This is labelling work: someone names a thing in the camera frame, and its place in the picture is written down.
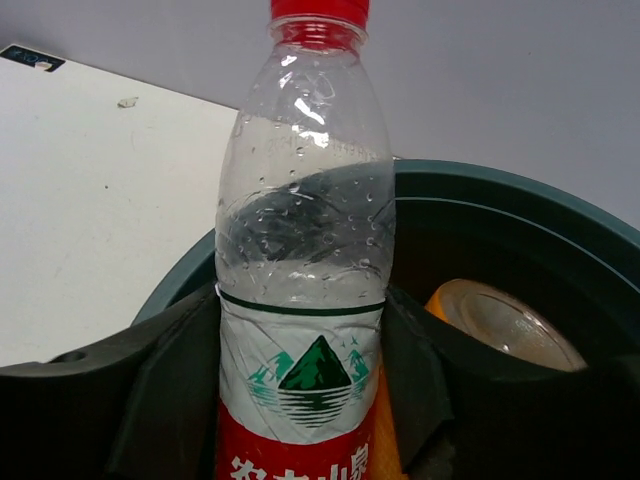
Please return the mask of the red label water bottle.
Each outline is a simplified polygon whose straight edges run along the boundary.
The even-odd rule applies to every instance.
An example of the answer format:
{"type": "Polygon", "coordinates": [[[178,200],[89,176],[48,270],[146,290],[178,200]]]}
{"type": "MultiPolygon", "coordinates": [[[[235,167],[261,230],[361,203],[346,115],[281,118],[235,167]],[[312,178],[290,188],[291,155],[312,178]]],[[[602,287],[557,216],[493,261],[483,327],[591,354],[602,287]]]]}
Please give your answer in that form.
{"type": "Polygon", "coordinates": [[[395,235],[366,1],[275,1],[215,223],[220,479],[366,479],[395,235]]]}

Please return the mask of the orange juice bottle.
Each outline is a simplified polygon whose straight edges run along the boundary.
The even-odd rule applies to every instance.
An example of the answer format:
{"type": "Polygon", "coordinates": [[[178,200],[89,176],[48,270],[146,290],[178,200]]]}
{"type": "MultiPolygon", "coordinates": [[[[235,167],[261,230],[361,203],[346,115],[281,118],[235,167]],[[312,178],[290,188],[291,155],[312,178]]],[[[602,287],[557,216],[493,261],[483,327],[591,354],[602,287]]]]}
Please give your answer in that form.
{"type": "Polygon", "coordinates": [[[380,359],[374,406],[374,440],[370,460],[370,478],[373,480],[407,480],[408,476],[403,473],[400,462],[383,359],[380,359]]]}
{"type": "Polygon", "coordinates": [[[476,340],[521,360],[559,371],[587,367],[578,350],[542,315],[490,285],[454,279],[442,284],[425,309],[476,340]]]}

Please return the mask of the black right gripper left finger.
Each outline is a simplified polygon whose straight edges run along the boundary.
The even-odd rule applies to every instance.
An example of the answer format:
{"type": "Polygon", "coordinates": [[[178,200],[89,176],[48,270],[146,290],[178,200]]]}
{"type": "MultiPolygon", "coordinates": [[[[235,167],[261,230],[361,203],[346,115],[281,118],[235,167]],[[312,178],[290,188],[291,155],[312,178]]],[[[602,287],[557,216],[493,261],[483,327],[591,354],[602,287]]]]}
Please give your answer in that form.
{"type": "Polygon", "coordinates": [[[47,363],[1,371],[5,479],[210,479],[219,303],[204,287],[47,363]]]}

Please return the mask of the small white scrap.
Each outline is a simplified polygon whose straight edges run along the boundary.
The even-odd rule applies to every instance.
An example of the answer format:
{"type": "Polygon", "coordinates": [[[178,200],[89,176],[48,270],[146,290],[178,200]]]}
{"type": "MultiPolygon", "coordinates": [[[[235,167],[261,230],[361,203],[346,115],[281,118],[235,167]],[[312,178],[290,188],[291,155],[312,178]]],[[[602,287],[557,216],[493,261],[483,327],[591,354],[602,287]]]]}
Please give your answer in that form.
{"type": "Polygon", "coordinates": [[[117,107],[120,109],[128,109],[136,106],[138,97],[124,98],[118,101],[117,107]]]}

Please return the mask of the blue sticker left corner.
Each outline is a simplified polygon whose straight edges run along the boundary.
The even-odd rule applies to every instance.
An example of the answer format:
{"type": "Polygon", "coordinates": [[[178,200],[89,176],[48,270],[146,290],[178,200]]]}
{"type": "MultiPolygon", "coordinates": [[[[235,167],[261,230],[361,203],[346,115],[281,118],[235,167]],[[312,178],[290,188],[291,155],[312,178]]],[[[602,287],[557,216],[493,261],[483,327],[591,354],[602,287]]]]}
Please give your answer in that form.
{"type": "Polygon", "coordinates": [[[47,73],[55,72],[66,63],[62,58],[17,44],[2,49],[1,57],[47,73]]]}

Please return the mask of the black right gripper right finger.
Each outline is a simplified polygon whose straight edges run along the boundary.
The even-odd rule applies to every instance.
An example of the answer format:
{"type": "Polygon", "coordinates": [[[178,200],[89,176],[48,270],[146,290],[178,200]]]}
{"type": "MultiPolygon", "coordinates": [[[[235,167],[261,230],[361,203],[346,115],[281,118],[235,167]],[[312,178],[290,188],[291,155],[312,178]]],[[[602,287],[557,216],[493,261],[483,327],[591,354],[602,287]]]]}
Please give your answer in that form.
{"type": "Polygon", "coordinates": [[[639,359],[573,372],[499,352],[387,292],[382,346],[413,479],[635,479],[639,359]]]}

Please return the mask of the dark green plastic bin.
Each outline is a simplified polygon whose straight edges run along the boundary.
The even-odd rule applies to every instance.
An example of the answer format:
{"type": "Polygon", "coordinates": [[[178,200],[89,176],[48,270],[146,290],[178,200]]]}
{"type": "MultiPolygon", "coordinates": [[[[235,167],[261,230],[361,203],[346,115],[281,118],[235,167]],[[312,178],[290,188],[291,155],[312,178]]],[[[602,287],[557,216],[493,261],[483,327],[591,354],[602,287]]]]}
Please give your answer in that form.
{"type": "Polygon", "coordinates": [[[464,278],[534,308],[599,362],[639,350],[639,234],[546,184],[486,167],[401,160],[391,282],[425,302],[464,278]]]}

